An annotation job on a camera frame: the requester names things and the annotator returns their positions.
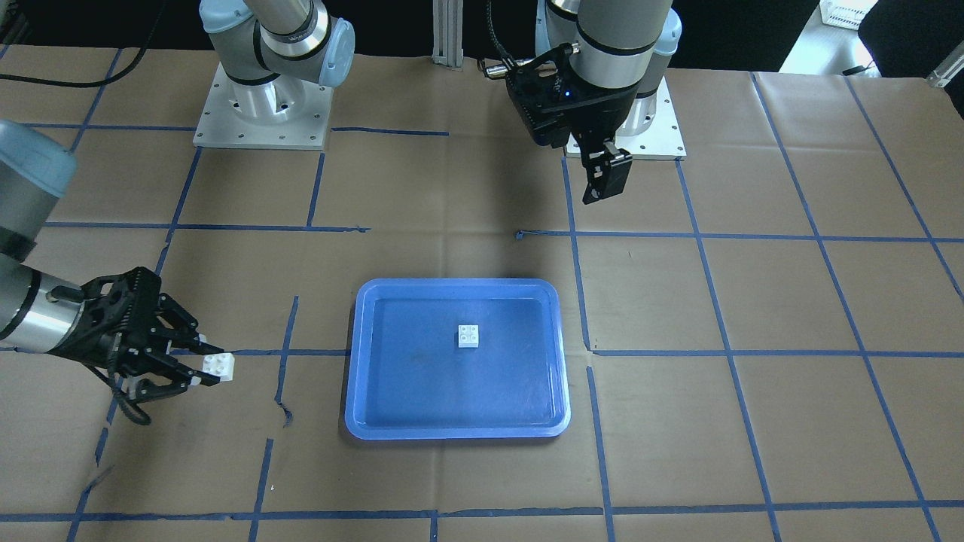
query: blue plastic tray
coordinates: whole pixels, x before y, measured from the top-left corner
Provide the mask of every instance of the blue plastic tray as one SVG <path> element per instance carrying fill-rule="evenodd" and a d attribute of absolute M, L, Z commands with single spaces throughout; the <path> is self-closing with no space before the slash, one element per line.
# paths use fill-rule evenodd
<path fill-rule="evenodd" d="M 479 326 L 459 348 L 458 326 Z M 559 296 L 535 279 L 359 291 L 345 424 L 366 440 L 554 437 L 569 425 Z"/>

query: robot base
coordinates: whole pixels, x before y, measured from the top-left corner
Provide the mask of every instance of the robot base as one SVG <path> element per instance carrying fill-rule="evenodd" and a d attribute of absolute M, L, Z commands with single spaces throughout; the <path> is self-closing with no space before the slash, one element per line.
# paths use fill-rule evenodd
<path fill-rule="evenodd" d="M 683 144 L 683 133 L 676 120 L 676 110 L 665 79 L 659 82 L 656 99 L 656 115 L 649 129 L 636 136 L 616 136 L 616 147 L 631 152 L 634 160 L 683 159 L 686 157 L 686 145 Z M 566 156 L 579 157 L 579 146 L 572 136 L 566 144 Z"/>
<path fill-rule="evenodd" d="M 290 108 L 285 108 L 280 122 L 255 122 L 235 111 L 238 102 L 235 84 L 218 65 L 198 122 L 198 131 L 194 134 L 194 145 L 215 149 L 323 150 L 328 136 L 333 90 L 301 80 L 290 80 L 286 84 L 303 86 L 302 103 L 292 103 Z"/>

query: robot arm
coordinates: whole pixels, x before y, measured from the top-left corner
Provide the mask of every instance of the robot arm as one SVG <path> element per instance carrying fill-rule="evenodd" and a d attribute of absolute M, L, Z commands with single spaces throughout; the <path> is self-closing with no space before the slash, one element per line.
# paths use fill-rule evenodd
<path fill-rule="evenodd" d="M 180 363 L 172 348 L 223 350 L 204 342 L 198 321 L 144 267 L 78 286 L 22 263 L 75 169 L 57 143 L 0 121 L 0 344 L 80 362 L 111 386 L 132 420 L 147 424 L 138 403 L 221 380 Z M 170 383 L 154 384 L 149 374 Z"/>
<path fill-rule="evenodd" d="M 656 89 L 682 32 L 671 4 L 541 0 L 545 27 L 536 41 L 547 50 L 486 69 L 490 78 L 505 77 L 537 144 L 559 148 L 574 136 L 586 170 L 583 203 L 623 192 L 632 154 L 617 148 L 616 134 L 636 135 L 656 114 Z"/>

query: white cube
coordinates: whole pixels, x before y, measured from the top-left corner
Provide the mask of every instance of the white cube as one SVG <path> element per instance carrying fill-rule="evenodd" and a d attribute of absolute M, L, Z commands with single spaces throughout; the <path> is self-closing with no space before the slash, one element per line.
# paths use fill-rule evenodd
<path fill-rule="evenodd" d="M 220 376 L 222 382 L 230 382 L 234 378 L 234 354 L 211 354 L 204 356 L 201 370 L 207 374 Z"/>
<path fill-rule="evenodd" d="M 470 324 L 459 326 L 459 348 L 479 347 L 479 327 Z"/>

